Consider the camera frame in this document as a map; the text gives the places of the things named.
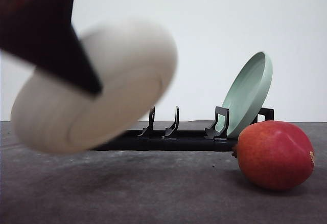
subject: dish rack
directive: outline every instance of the dish rack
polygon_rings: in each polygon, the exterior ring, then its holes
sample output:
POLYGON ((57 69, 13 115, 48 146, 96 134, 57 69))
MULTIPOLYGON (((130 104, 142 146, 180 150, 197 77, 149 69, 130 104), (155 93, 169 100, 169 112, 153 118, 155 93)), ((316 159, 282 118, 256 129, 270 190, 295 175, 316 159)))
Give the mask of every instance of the dish rack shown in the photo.
MULTIPOLYGON (((165 130, 153 129, 155 108, 149 112, 148 127, 127 130, 115 139, 92 150, 134 150, 134 151, 232 151, 237 144, 236 138, 228 138, 229 109, 216 106, 215 120, 202 130, 179 130, 179 107, 176 106, 174 123, 165 130), (224 117, 224 126, 221 131, 215 127, 218 118, 224 117)), ((274 110, 261 108, 258 115, 263 115, 265 121, 274 120, 274 110)), ((258 115, 253 123, 258 122, 258 115)))

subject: blurry white plate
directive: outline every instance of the blurry white plate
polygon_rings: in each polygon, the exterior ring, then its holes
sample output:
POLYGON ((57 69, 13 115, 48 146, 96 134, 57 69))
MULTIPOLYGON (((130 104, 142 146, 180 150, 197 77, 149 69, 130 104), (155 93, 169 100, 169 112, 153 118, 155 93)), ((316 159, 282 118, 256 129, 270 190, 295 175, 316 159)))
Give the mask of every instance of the blurry white plate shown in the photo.
POLYGON ((81 42, 103 82, 103 93, 90 98, 36 71, 11 113, 15 133, 33 149, 73 153, 116 137, 158 101, 176 68, 173 38, 153 23, 106 25, 81 42))

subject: gray tabletop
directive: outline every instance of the gray tabletop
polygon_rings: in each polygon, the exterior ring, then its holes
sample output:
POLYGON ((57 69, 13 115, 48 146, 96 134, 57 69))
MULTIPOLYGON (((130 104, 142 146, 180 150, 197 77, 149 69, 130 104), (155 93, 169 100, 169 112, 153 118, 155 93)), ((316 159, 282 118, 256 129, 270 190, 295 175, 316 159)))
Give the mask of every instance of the gray tabletop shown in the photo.
POLYGON ((0 223, 326 223, 327 123, 297 125, 315 148, 314 172, 277 193, 249 183, 230 152, 48 155, 2 122, 0 223))

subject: mint green plate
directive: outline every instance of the mint green plate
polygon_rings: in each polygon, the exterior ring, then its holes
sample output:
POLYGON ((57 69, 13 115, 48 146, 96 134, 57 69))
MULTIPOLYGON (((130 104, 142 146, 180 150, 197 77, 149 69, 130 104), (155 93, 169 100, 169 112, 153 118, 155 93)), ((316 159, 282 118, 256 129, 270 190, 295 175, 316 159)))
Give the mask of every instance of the mint green plate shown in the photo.
MULTIPOLYGON (((271 79, 270 58, 264 52, 256 53, 242 68, 222 104, 229 109, 228 138, 237 138, 252 123, 267 97, 271 79)), ((223 127, 224 119, 219 115, 216 130, 223 127)))

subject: white wall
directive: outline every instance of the white wall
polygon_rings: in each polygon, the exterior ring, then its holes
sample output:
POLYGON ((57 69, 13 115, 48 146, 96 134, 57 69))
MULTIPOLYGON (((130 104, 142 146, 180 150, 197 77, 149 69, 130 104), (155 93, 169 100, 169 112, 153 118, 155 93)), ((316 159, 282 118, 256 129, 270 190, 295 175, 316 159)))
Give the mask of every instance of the white wall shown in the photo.
MULTIPOLYGON (((274 65, 264 104, 284 121, 327 121, 327 0, 75 0, 77 32, 129 16, 166 25, 179 51, 171 88, 156 120, 212 119, 245 62, 266 51, 274 65)), ((31 67, 2 53, 1 120, 31 67)))

